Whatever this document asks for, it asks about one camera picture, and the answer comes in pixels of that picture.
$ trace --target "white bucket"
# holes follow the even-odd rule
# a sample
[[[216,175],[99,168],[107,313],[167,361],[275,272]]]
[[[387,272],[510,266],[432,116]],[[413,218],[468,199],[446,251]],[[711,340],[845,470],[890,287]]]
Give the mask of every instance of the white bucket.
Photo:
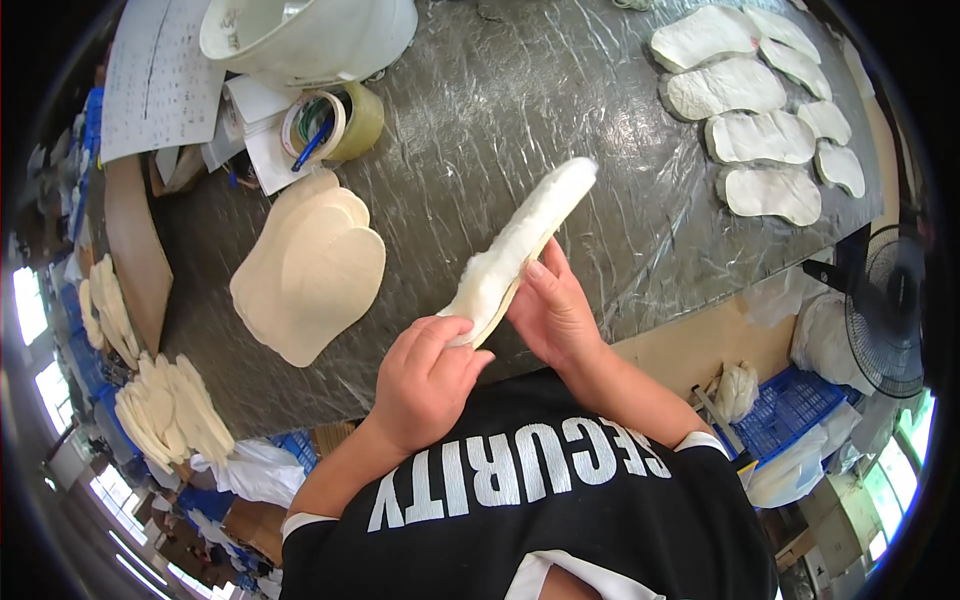
[[[311,0],[282,20],[288,0],[212,0],[200,29],[204,55],[277,88],[367,79],[406,50],[413,0]]]

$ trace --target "worker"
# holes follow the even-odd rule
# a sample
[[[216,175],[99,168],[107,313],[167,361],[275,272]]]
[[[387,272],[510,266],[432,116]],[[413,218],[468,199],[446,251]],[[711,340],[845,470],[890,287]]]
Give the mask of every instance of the worker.
[[[472,323],[419,319],[370,414],[283,523],[283,600],[771,599],[774,558],[724,446],[601,339],[551,239],[507,310],[550,369],[478,386]]]

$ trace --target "table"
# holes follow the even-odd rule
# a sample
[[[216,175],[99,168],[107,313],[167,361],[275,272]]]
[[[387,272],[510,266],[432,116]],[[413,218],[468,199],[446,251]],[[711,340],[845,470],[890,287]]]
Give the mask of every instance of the table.
[[[228,284],[270,201],[230,188],[220,172],[152,202],[175,276],[161,349],[189,356],[237,439],[362,417],[397,334],[449,302],[468,258],[571,156],[594,157],[600,172],[558,239],[609,342],[718,303],[869,223],[881,211],[880,177],[862,102],[827,29],[786,0],[763,5],[820,48],[866,196],[822,186],[823,216],[808,228],[735,217],[717,200],[703,123],[664,111],[663,69],[646,45],[699,4],[660,1],[643,13],[607,0],[418,3],[413,46],[369,85],[386,106],[383,135],[336,171],[368,203],[387,247],[370,312],[306,369],[258,344]],[[812,100],[784,85],[790,109]],[[498,359],[483,380],[539,366],[506,322],[486,347]]]

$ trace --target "right hand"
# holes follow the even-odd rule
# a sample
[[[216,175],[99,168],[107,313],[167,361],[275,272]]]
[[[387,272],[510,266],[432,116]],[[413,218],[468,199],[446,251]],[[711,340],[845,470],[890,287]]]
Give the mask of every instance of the right hand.
[[[374,427],[398,456],[409,456],[445,436],[464,412],[477,375],[493,360],[489,350],[447,348],[473,322],[424,317],[396,338],[380,364],[376,402],[363,425]]]
[[[582,369],[606,344],[584,289],[553,237],[543,248],[543,263],[527,263],[506,316],[537,358],[563,376]]]

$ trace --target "fan grille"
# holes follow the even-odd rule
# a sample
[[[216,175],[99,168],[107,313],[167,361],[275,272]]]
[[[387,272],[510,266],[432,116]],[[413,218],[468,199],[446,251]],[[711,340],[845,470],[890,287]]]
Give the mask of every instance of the fan grille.
[[[920,285],[924,253],[898,228],[871,238],[866,262],[844,305],[853,357],[882,393],[896,398],[923,389],[920,352]]]

